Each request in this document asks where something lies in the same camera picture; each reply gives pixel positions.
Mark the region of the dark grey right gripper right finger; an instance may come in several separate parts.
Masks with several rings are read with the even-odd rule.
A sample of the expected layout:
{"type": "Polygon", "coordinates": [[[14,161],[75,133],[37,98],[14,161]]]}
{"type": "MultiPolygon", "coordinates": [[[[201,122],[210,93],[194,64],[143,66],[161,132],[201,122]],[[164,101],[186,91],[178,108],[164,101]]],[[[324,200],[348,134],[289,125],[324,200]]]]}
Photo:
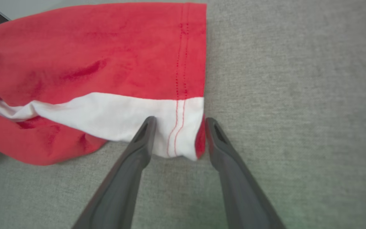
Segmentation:
{"type": "Polygon", "coordinates": [[[286,229],[219,123],[208,117],[205,130],[210,161],[222,186],[228,229],[286,229]]]}

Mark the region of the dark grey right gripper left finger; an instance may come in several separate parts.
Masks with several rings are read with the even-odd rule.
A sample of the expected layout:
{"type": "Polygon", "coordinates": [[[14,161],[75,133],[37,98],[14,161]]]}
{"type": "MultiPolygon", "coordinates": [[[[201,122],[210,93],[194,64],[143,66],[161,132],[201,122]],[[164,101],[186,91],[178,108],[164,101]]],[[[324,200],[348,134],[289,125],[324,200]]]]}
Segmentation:
{"type": "Polygon", "coordinates": [[[147,117],[72,229],[131,229],[143,170],[151,161],[157,119],[147,117]]]}

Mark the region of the red shorts with white stripe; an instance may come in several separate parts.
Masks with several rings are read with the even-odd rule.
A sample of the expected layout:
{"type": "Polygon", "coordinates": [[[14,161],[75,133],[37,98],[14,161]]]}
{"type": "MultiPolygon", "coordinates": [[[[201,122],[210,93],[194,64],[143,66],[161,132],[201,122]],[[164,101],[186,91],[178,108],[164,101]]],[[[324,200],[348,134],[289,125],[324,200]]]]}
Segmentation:
{"type": "Polygon", "coordinates": [[[0,24],[0,152],[52,165],[130,142],[157,118],[153,152],[205,151],[207,5],[118,3],[0,24]]]}

